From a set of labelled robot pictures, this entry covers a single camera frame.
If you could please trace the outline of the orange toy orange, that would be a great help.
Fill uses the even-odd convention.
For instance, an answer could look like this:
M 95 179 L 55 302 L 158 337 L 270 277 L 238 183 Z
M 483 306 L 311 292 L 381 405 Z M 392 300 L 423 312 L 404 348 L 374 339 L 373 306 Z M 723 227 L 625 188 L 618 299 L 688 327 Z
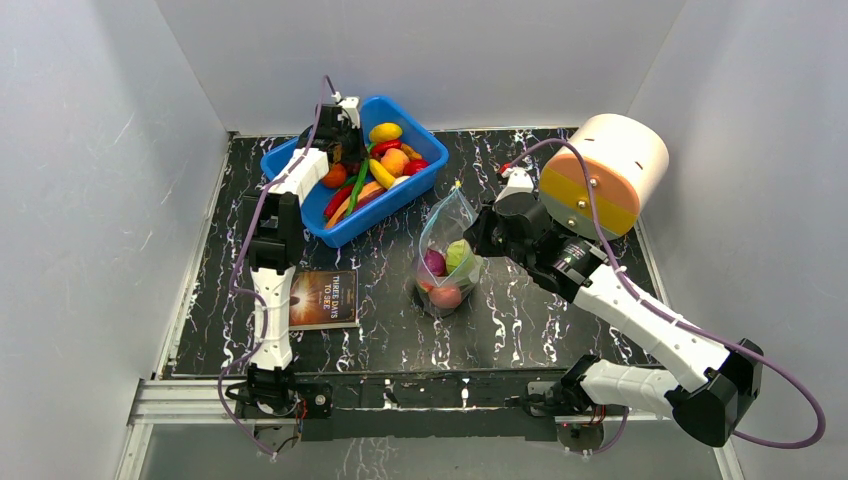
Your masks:
M 334 164 L 328 173 L 321 179 L 321 183 L 328 189 L 342 188 L 348 179 L 348 172 L 342 163 Z

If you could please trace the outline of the green toy bean pod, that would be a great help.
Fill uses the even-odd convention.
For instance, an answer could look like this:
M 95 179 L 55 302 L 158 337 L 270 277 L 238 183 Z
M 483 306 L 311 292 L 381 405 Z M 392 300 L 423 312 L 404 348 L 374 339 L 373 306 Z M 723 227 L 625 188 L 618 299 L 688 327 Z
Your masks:
M 356 181 L 353 184 L 353 189 L 352 189 L 350 197 L 349 197 L 348 207 L 345 211 L 345 214 L 347 216 L 349 216 L 353 213 L 353 211 L 354 211 L 354 209 L 355 209 L 355 207 L 358 203 L 359 194 L 361 193 L 361 191 L 363 189 L 363 186 L 364 186 L 365 180 L 366 180 L 366 176 L 367 176 L 367 173 L 369 171 L 369 162 L 370 162 L 370 158 L 367 158 L 367 159 L 363 160 L 361 165 L 360 165 L 360 169 L 359 169 L 359 172 L 357 174 Z

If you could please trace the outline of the green toy cabbage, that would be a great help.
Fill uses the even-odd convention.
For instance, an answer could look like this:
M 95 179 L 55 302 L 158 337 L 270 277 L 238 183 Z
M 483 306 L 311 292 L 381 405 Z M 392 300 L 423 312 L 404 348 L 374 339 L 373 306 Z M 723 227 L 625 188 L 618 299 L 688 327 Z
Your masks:
M 478 267 L 478 261 L 467 240 L 450 243 L 445 251 L 447 273 L 453 278 L 467 277 Z

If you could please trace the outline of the clear zip top bag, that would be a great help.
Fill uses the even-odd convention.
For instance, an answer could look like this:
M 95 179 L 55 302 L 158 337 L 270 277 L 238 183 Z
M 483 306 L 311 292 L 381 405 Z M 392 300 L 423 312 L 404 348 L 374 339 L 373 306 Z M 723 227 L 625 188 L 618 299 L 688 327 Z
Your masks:
M 411 279 L 423 309 L 433 317 L 452 314 L 480 282 L 482 258 L 464 238 L 476 219 L 458 187 L 428 212 Z

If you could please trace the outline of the purple toy eggplant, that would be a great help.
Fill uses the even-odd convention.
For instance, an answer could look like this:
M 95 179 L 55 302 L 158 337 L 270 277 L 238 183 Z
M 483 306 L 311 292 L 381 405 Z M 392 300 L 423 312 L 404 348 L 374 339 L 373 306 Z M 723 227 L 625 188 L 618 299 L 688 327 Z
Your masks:
M 427 249 L 423 257 L 425 271 L 434 277 L 447 275 L 447 264 L 445 256 L 436 250 Z

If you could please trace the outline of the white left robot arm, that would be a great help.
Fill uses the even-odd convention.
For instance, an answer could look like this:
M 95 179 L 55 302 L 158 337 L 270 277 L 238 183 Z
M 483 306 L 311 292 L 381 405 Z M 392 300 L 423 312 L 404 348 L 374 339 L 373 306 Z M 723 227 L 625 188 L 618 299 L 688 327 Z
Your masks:
M 316 119 L 291 144 L 290 159 L 256 199 L 245 242 L 255 294 L 257 339 L 247 366 L 245 395 L 275 416 L 294 411 L 289 339 L 290 291 L 304 252 L 301 207 L 331 167 L 361 151 L 361 101 L 336 93 L 316 109 Z

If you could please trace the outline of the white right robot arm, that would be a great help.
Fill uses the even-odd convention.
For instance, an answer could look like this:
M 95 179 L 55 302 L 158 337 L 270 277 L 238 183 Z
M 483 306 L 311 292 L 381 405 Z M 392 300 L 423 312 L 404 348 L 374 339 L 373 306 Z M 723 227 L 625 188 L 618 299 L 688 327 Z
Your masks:
M 743 354 L 688 332 L 667 308 L 649 310 L 651 296 L 623 285 L 607 254 L 554 221 L 520 167 L 503 172 L 505 186 L 486 202 L 464 237 L 483 257 L 507 257 L 542 289 L 591 313 L 634 341 L 659 368 L 625 366 L 582 356 L 546 388 L 528 386 L 511 402 L 535 416 L 587 414 L 619 405 L 673 419 L 692 438 L 722 447 L 759 393 L 759 348 Z

